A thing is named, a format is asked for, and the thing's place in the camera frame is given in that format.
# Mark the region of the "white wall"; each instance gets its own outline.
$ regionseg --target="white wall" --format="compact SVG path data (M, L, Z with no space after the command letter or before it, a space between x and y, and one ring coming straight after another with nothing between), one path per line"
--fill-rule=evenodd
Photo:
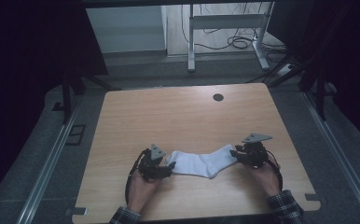
M88 8L102 53L166 49L165 7Z

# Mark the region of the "wooden table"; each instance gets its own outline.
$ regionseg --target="wooden table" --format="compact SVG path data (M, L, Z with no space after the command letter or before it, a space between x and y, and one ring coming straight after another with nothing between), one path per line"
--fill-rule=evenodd
M213 96L220 93L224 100ZM239 145L250 133L272 135L263 142L282 166L284 189L291 189L306 211L314 194L270 93L264 84L174 87L111 91L104 99L76 207L88 208L78 223L107 223L125 204L127 175L143 149L157 144L174 150L211 153ZM265 196L237 163L214 179L173 175L164 179L145 207L143 220L222 217L269 213Z

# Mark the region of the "human hand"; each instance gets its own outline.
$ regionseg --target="human hand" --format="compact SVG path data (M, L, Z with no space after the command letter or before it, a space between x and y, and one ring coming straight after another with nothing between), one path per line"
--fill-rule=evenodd
M269 164L265 162L257 169L247 164L244 164L243 166L269 197L275 196L281 192L279 189L279 179Z
M151 199L162 179L145 181L139 170L132 175L129 202L127 208L136 213L141 213L145 204Z

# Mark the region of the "circular hole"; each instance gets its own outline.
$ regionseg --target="circular hole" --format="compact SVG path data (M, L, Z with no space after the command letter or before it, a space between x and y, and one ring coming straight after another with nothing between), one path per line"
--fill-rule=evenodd
M216 100L217 102L219 102L219 101L224 100L224 96L220 93L217 93L213 96L213 99Z

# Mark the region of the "plaid sleeve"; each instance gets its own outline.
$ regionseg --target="plaid sleeve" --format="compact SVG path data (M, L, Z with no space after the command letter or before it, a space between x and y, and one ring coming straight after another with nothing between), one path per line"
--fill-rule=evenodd
M120 207L111 218L110 224L135 224L139 218L140 214L125 207Z
M304 223L302 216L303 210L293 198L290 190L287 189L276 196L269 197L267 202L273 214L279 218L280 223Z

